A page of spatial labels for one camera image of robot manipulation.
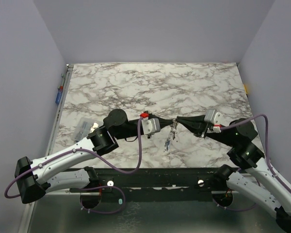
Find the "metal keyring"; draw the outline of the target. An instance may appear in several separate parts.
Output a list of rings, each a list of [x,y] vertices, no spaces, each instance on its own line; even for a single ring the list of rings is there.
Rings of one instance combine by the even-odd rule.
[[[177,130],[177,126],[178,126],[177,119],[174,118],[174,119],[172,120],[172,125],[171,125],[171,132],[172,132],[172,133],[175,133],[175,132],[176,132],[176,130]]]

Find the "silver protractor key organizer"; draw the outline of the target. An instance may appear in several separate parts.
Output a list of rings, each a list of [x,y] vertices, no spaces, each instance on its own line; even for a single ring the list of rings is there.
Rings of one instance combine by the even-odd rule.
[[[170,149],[170,144],[171,144],[171,141],[172,140],[175,140],[176,138],[176,132],[175,131],[170,131],[167,139],[165,140],[165,143],[164,143],[164,151],[167,152],[169,151]]]

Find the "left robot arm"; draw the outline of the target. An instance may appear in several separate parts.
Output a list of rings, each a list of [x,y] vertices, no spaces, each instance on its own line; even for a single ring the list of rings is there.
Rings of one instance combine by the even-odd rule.
[[[19,191],[18,197],[23,204],[28,204],[61,189],[93,191],[98,184],[93,169],[86,167],[73,173],[69,169],[94,158],[114,168],[102,156],[119,147],[118,139],[136,137],[138,147],[141,147],[142,135],[153,135],[172,123],[171,119],[163,119],[149,112],[141,113],[138,119],[129,120],[124,110],[113,109],[104,118],[102,126],[74,145],[42,158],[20,158],[16,163],[14,180]]]

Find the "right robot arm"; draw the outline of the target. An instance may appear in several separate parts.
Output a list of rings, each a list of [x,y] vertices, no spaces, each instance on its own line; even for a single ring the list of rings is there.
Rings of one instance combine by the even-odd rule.
[[[214,187],[239,192],[274,217],[284,232],[291,233],[291,184],[274,169],[267,152],[252,142],[258,135],[252,118],[240,118],[223,126],[221,116],[219,112],[210,112],[203,116],[178,116],[175,121],[196,137],[208,137],[231,148],[227,155],[236,168],[219,167],[210,181]]]

